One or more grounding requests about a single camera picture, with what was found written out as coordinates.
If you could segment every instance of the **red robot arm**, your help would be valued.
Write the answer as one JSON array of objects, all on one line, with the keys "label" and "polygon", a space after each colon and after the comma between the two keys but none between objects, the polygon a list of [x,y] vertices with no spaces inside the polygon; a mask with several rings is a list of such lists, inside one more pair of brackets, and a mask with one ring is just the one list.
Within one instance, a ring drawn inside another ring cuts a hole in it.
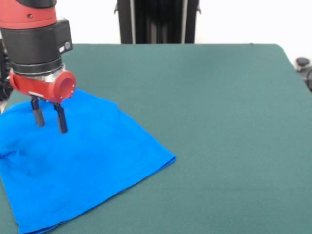
[{"label": "red robot arm", "polygon": [[39,100],[53,104],[59,128],[67,123],[61,103],[76,87],[61,55],[73,49],[69,21],[57,20],[56,0],[0,0],[0,29],[12,65],[12,87],[31,96],[38,126],[44,126]]}]

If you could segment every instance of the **blue t-shirt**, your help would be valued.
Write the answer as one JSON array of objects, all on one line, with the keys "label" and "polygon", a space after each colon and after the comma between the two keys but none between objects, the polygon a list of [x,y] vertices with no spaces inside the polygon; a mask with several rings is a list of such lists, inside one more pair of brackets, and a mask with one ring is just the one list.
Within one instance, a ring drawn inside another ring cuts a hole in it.
[{"label": "blue t-shirt", "polygon": [[0,175],[19,233],[43,233],[70,221],[176,159],[115,103],[76,90],[64,102],[68,133],[40,103],[0,115]]}]

